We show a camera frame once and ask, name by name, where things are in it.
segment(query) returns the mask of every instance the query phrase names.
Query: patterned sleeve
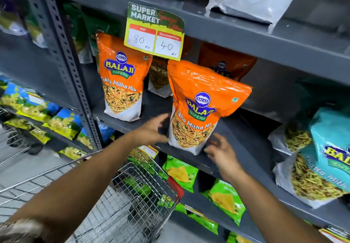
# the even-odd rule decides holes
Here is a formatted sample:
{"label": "patterned sleeve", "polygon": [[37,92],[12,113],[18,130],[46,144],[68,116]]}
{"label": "patterned sleeve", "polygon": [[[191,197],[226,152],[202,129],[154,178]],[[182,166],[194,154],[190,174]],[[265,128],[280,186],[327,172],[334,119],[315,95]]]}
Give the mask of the patterned sleeve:
{"label": "patterned sleeve", "polygon": [[30,219],[21,219],[0,225],[0,243],[44,243],[47,238],[43,224]]}

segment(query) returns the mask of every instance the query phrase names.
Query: person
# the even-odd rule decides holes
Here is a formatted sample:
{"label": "person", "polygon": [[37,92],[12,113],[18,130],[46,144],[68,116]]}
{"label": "person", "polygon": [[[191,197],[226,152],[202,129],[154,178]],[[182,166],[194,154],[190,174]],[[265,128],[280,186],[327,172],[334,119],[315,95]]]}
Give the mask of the person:
{"label": "person", "polygon": [[[158,133],[168,116],[152,118],[123,135],[35,194],[0,227],[0,242],[65,242],[94,207],[131,150],[168,141]],[[234,186],[267,243],[331,242],[246,174],[225,137],[214,135],[218,141],[211,142],[205,152],[216,163],[222,178]]]}

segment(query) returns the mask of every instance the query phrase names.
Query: round blue logo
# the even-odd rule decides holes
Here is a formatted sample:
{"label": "round blue logo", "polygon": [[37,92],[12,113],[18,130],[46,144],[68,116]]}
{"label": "round blue logo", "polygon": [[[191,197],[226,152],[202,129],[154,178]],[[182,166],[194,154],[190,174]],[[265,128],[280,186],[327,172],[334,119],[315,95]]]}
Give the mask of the round blue logo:
{"label": "round blue logo", "polygon": [[116,60],[120,63],[120,64],[124,64],[127,62],[128,58],[126,57],[125,53],[123,51],[118,51],[116,53]]}
{"label": "round blue logo", "polygon": [[224,69],[226,69],[227,63],[225,60],[220,60],[217,64],[216,67],[220,70],[223,71]]}
{"label": "round blue logo", "polygon": [[210,104],[210,95],[206,92],[199,92],[195,96],[195,102],[199,107],[206,107]]}

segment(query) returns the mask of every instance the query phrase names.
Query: right arm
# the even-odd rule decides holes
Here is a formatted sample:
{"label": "right arm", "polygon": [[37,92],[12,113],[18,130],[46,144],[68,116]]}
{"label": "right arm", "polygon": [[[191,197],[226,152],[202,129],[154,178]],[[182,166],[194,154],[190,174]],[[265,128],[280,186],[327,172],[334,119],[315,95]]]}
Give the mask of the right arm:
{"label": "right arm", "polygon": [[331,243],[249,176],[225,137],[217,133],[215,136],[219,144],[213,142],[204,151],[216,163],[223,179],[234,186],[267,243]]}

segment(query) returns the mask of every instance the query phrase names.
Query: forearm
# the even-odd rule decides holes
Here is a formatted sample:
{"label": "forearm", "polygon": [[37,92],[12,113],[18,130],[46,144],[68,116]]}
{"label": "forearm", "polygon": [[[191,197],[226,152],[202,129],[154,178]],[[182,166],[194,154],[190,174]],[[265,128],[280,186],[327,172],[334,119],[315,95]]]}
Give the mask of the forearm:
{"label": "forearm", "polygon": [[113,176],[135,148],[133,137],[124,135],[103,151],[68,171],[33,196],[11,218],[35,219],[65,241],[96,204]]}
{"label": "forearm", "polygon": [[266,188],[245,172],[240,172],[231,179],[232,185],[267,243],[331,242],[295,216]]}

